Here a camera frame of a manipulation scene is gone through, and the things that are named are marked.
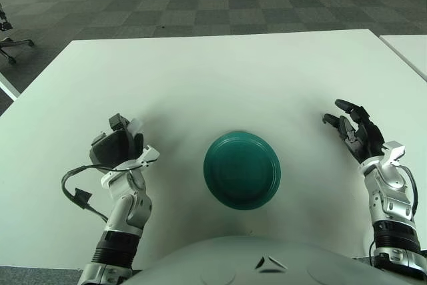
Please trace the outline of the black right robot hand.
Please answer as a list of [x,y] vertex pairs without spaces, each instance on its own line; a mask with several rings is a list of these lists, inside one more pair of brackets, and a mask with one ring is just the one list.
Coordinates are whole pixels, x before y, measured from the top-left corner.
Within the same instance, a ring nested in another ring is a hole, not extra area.
[[383,135],[378,126],[370,120],[368,112],[362,106],[343,99],[337,99],[334,103],[348,114],[357,126],[354,127],[350,120],[343,115],[336,117],[325,113],[322,121],[338,131],[340,139],[345,143],[354,159],[361,164],[369,158],[383,156]]

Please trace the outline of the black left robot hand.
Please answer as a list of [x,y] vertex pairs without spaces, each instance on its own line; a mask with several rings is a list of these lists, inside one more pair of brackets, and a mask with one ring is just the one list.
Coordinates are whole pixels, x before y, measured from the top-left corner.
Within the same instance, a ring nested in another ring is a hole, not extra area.
[[108,135],[101,133],[91,143],[89,158],[93,165],[116,168],[143,153],[144,136],[141,132],[131,131],[130,124],[120,113],[109,118],[112,132]]

